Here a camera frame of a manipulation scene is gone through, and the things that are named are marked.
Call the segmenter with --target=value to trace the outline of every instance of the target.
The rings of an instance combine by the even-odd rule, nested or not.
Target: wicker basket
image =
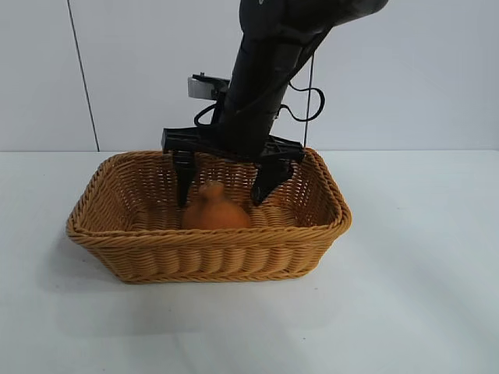
[[[204,181],[224,182],[252,228],[180,230],[172,157],[140,151],[101,164],[68,219],[68,236],[126,283],[268,281],[309,273],[352,222],[314,150],[306,149],[294,177],[259,207],[249,202],[253,165],[206,154],[197,154],[196,163],[188,201]]]

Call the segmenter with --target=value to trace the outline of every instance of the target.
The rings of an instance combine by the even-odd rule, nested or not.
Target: orange object
[[[186,209],[182,218],[185,230],[250,227],[250,216],[225,195],[221,182],[209,181],[202,185],[199,197]]]

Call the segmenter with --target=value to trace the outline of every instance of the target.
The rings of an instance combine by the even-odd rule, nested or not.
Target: woven basket rim
[[[101,162],[97,170],[95,171],[92,179],[88,183],[85,188],[84,193],[80,197],[78,203],[73,208],[72,213],[70,214],[68,220],[66,221],[66,233],[72,237],[80,237],[80,238],[99,238],[101,240],[105,240],[106,238],[146,238],[146,237],[183,237],[188,239],[191,235],[205,235],[205,236],[215,236],[225,237],[225,236],[234,236],[234,234],[246,234],[246,235],[263,235],[270,233],[300,233],[303,231],[330,231],[334,230],[340,235],[346,232],[351,223],[352,223],[352,213],[348,206],[345,203],[343,195],[341,194],[339,187],[336,182],[332,179],[329,172],[324,170],[326,168],[326,164],[324,163],[323,158],[312,148],[305,148],[305,151],[313,157],[316,162],[316,166],[318,166],[320,173],[320,182],[324,184],[324,188],[327,188],[331,191],[334,198],[337,200],[339,205],[338,216],[336,219],[327,225],[317,225],[317,226],[309,226],[309,227],[289,227],[289,226],[281,226],[281,227],[265,227],[265,228],[243,228],[243,229],[219,229],[219,230],[183,230],[183,229],[165,229],[165,230],[141,230],[141,231],[89,231],[85,228],[80,227],[77,224],[77,221],[80,221],[81,217],[85,214],[86,206],[91,203],[91,199],[86,199],[85,196],[91,196],[91,192],[98,190],[103,182],[102,175],[105,175],[105,169],[110,167],[114,161],[118,159],[128,159],[128,158],[136,158],[136,157],[150,157],[150,156],[162,156],[163,153],[160,150],[134,150],[127,151],[124,153],[118,153],[113,156],[110,156],[108,159]]]

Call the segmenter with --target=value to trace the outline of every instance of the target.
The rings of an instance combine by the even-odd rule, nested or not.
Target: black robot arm
[[[335,26],[381,10],[388,0],[241,0],[242,41],[232,78],[189,80],[191,97],[215,103],[195,117],[196,128],[165,129],[163,151],[173,152],[179,204],[195,175],[194,152],[251,162],[259,168],[255,204],[292,176],[301,144],[270,136],[291,79]],[[213,111],[210,123],[200,119]]]

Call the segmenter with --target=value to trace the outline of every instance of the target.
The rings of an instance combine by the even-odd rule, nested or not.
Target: white table
[[[299,280],[118,282],[64,225],[111,153],[0,153],[0,372],[499,372],[499,152],[322,152],[354,224]]]

